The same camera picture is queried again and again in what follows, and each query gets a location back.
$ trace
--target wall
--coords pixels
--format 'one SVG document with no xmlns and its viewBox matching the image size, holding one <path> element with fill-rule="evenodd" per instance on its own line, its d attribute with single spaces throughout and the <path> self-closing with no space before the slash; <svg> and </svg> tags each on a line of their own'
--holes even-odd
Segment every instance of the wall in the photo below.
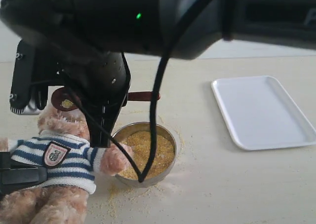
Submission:
<svg viewBox="0 0 316 224">
<path fill-rule="evenodd" d="M 19 37 L 15 36 L 0 22 L 0 62 L 14 60 Z M 296 49 L 268 44 L 258 44 L 245 41 L 219 41 L 207 49 L 199 58 L 249 58 L 275 56 L 312 56 L 316 51 Z M 127 55 L 128 59 L 151 60 L 155 57 L 141 55 Z"/>
</svg>

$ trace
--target metal bowl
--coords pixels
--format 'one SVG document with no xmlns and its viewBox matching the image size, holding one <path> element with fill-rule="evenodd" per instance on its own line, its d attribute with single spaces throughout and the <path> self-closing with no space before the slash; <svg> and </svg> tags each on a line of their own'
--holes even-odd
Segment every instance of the metal bowl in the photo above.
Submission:
<svg viewBox="0 0 316 224">
<path fill-rule="evenodd" d="M 137 122 L 137 123 L 129 124 L 129 125 L 121 128 L 120 130 L 118 130 L 113 135 L 113 137 L 118 142 L 122 142 L 123 140 L 125 140 L 126 138 L 131 136 L 132 134 L 134 134 L 136 132 L 140 132 L 140 131 L 150 132 L 149 122 Z M 172 136 L 172 134 L 166 128 L 164 128 L 158 124 L 157 124 L 157 134 L 168 139 L 171 142 L 171 144 L 173 145 L 174 158 L 173 158 L 171 164 L 169 165 L 169 167 L 165 171 L 160 173 L 159 175 L 152 177 L 152 178 L 145 179 L 142 183 L 139 183 L 138 180 L 127 179 L 127 178 L 117 174 L 116 178 L 120 182 L 122 182 L 130 187 L 133 187 L 133 188 L 148 188 L 150 186 L 155 186 L 157 183 L 162 181 L 170 173 L 170 171 L 173 168 L 174 163 L 176 161 L 177 144 L 176 144 L 176 141 L 175 141 L 174 137 Z"/>
</svg>

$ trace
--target white tray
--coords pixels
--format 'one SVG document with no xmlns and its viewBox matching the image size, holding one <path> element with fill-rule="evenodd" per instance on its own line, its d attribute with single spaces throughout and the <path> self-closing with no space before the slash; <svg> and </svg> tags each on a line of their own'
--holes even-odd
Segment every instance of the white tray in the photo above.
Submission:
<svg viewBox="0 0 316 224">
<path fill-rule="evenodd" d="M 212 89 L 229 133 L 244 150 L 316 144 L 316 130 L 271 76 L 218 79 Z"/>
</svg>

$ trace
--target stuffed toy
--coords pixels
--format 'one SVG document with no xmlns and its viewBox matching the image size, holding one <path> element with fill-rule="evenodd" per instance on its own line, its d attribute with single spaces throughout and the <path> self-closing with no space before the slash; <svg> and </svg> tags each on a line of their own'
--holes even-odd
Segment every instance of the stuffed toy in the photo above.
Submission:
<svg viewBox="0 0 316 224">
<path fill-rule="evenodd" d="M 96 190 L 94 174 L 113 176 L 129 167 L 115 146 L 90 148 L 85 116 L 57 89 L 38 119 L 39 135 L 0 139 L 13 160 L 47 168 L 47 181 L 15 191 L 0 202 L 0 224 L 82 224 L 87 200 Z M 132 156 L 131 147 L 122 145 Z"/>
</svg>

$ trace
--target white table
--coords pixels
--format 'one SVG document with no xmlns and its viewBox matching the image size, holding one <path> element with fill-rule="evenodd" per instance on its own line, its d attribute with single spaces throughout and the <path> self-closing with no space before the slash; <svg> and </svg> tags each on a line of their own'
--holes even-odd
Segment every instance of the white table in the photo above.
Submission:
<svg viewBox="0 0 316 224">
<path fill-rule="evenodd" d="M 87 224 L 314 224 L 316 147 L 246 152 L 227 132 L 211 91 L 223 77 L 272 75 L 316 125 L 316 57 L 171 61 L 159 101 L 158 122 L 184 142 L 183 153 L 157 187 L 118 192 L 113 178 L 98 177 Z M 151 90 L 157 61 L 131 61 L 132 91 Z M 1 98 L 12 68 L 1 65 Z M 9 113 L 0 102 L 0 136 L 28 137 L 34 117 Z M 148 120 L 148 103 L 130 102 L 117 128 Z"/>
</svg>

